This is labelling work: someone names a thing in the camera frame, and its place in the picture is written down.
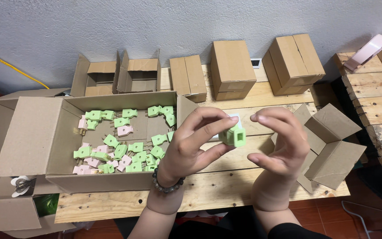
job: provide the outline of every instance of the gray wall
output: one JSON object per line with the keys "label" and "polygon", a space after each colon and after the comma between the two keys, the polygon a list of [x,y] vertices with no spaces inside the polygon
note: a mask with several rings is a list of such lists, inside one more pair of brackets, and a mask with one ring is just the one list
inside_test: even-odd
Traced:
{"label": "gray wall", "polygon": [[[5,0],[0,1],[0,58],[50,88],[70,87],[78,53],[91,62],[200,54],[214,40],[246,40],[262,58],[274,37],[308,33],[328,75],[335,52],[356,51],[382,34],[381,0]],[[41,85],[0,63],[0,91]]]}

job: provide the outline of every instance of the beaded bracelet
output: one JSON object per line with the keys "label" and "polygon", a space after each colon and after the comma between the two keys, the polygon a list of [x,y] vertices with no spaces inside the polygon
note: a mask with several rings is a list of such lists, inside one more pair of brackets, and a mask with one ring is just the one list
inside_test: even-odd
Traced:
{"label": "beaded bracelet", "polygon": [[184,179],[185,177],[182,177],[179,179],[179,181],[173,185],[172,187],[162,187],[160,186],[160,184],[157,182],[157,171],[159,170],[159,168],[155,168],[154,169],[154,173],[153,173],[153,183],[154,183],[154,187],[158,189],[159,192],[163,192],[163,193],[169,193],[169,192],[172,192],[174,190],[178,190],[179,189],[179,186],[184,184]]}

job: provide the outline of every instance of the wooden workbench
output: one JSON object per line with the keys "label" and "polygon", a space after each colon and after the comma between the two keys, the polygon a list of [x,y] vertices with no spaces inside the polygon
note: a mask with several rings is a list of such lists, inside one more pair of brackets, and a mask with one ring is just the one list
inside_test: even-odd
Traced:
{"label": "wooden workbench", "polygon": [[378,56],[351,72],[343,66],[354,52],[334,56],[347,93],[380,156],[382,164],[382,63]]}
{"label": "wooden workbench", "polygon": [[[249,117],[267,106],[283,106],[294,112],[306,104],[311,114],[316,112],[313,98],[308,90],[304,94],[273,96],[264,68],[255,69],[257,83],[247,97],[242,100],[215,101],[210,78],[210,65],[202,65],[207,87],[207,100],[200,106],[213,106],[226,113],[239,113],[241,123],[246,128],[247,143],[237,148],[199,173],[187,177],[185,194],[179,211],[227,208],[250,204],[250,190],[253,182],[263,171],[247,160],[247,154],[264,152],[269,154],[274,145],[269,137],[273,131],[257,123],[250,122]],[[161,89],[172,90],[170,69],[162,68]],[[209,142],[202,146],[208,149],[219,142]],[[337,190],[332,190],[315,182],[314,193],[305,191],[297,182],[290,193],[290,200],[304,200],[321,197],[339,197],[350,195],[346,182]],[[99,193],[60,194],[56,213],[56,223],[84,222],[140,215],[146,205],[147,190],[116,191]]]}

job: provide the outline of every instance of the yellow cable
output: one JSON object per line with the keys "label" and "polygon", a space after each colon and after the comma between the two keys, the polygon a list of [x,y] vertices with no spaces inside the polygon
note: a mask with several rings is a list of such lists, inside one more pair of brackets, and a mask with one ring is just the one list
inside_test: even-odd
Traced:
{"label": "yellow cable", "polygon": [[26,74],[26,73],[23,73],[21,70],[19,70],[19,69],[15,68],[14,66],[8,64],[7,62],[5,62],[5,61],[3,61],[3,60],[1,60],[1,59],[0,59],[0,62],[3,63],[4,65],[7,65],[7,66],[13,68],[15,71],[17,71],[18,73],[24,75],[25,77],[27,77],[27,78],[29,78],[29,79],[31,79],[31,80],[34,80],[34,81],[38,82],[39,84],[43,85],[45,88],[49,89],[48,86],[46,86],[44,83],[40,82],[40,81],[37,80],[37,79],[34,79],[33,77],[29,76],[29,75]]}

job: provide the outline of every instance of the green electrical plug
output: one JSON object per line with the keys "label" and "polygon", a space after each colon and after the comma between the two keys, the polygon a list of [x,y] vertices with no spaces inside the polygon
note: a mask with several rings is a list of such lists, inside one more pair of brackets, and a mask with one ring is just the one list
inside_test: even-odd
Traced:
{"label": "green electrical plug", "polygon": [[126,150],[128,150],[127,145],[117,145],[116,149],[114,150],[114,159],[120,160],[123,155],[126,154]]}
{"label": "green electrical plug", "polygon": [[130,125],[129,118],[120,117],[120,118],[114,119],[114,127],[115,128],[122,127],[125,125]]}
{"label": "green electrical plug", "polygon": [[173,114],[165,114],[166,122],[169,125],[169,127],[172,127],[174,124],[176,124],[176,117]]}
{"label": "green electrical plug", "polygon": [[145,166],[144,168],[144,171],[154,171],[156,169],[156,166],[155,165],[149,165],[149,166]]}
{"label": "green electrical plug", "polygon": [[110,147],[116,148],[117,145],[119,145],[119,142],[117,141],[116,138],[114,138],[113,135],[109,134],[103,141],[105,144],[109,145]]}
{"label": "green electrical plug", "polygon": [[147,153],[145,151],[139,152],[132,156],[132,162],[145,162]]}
{"label": "green electrical plug", "polygon": [[151,106],[148,108],[148,117],[154,117],[160,114],[160,106]]}
{"label": "green electrical plug", "polygon": [[163,158],[164,156],[164,151],[162,148],[160,148],[159,146],[157,145],[154,145],[154,148],[150,151],[150,154],[152,154],[154,157],[156,157],[157,159],[160,159],[160,158]]}
{"label": "green electrical plug", "polygon": [[88,158],[88,157],[91,157],[91,153],[92,153],[92,147],[91,146],[82,147],[77,151],[73,151],[73,158],[75,158],[75,159],[77,159],[77,158],[81,158],[81,159]]}
{"label": "green electrical plug", "polygon": [[175,131],[172,131],[172,132],[169,132],[169,133],[167,133],[167,139],[169,140],[169,143],[172,141],[172,137],[173,137],[173,133],[174,133]]}
{"label": "green electrical plug", "polygon": [[133,162],[131,165],[126,166],[125,172],[142,172],[142,164],[140,162]]}
{"label": "green electrical plug", "polygon": [[95,130],[95,127],[97,127],[97,125],[98,125],[98,121],[97,121],[97,120],[93,121],[93,120],[91,120],[91,119],[88,119],[88,120],[87,120],[87,124],[88,124],[87,129],[89,129],[89,130]]}
{"label": "green electrical plug", "polygon": [[162,107],[162,110],[160,110],[160,113],[164,115],[173,114],[173,106]]}
{"label": "green electrical plug", "polygon": [[166,134],[158,134],[156,136],[151,137],[151,141],[153,145],[161,145],[165,141],[167,141]]}
{"label": "green electrical plug", "polygon": [[101,111],[101,116],[105,120],[113,120],[114,111],[109,111],[109,110]]}
{"label": "green electrical plug", "polygon": [[110,155],[104,152],[92,152],[91,157],[93,157],[94,159],[98,159],[98,160],[106,161],[106,162],[112,160]]}
{"label": "green electrical plug", "polygon": [[236,124],[234,127],[219,133],[219,140],[226,145],[234,145],[234,147],[244,146],[245,129],[240,128],[238,124]]}
{"label": "green electrical plug", "polygon": [[103,173],[114,173],[114,166],[108,163],[99,165],[98,169],[103,171]]}
{"label": "green electrical plug", "polygon": [[100,121],[102,119],[101,111],[85,112],[85,119],[92,121]]}
{"label": "green electrical plug", "polygon": [[147,165],[155,165],[156,161],[154,160],[154,156],[151,154],[147,154],[145,158]]}
{"label": "green electrical plug", "polygon": [[123,118],[132,118],[138,116],[138,110],[133,109],[123,109],[122,117]]}
{"label": "green electrical plug", "polygon": [[143,142],[136,142],[131,145],[128,145],[128,151],[132,151],[134,153],[142,152],[144,148]]}

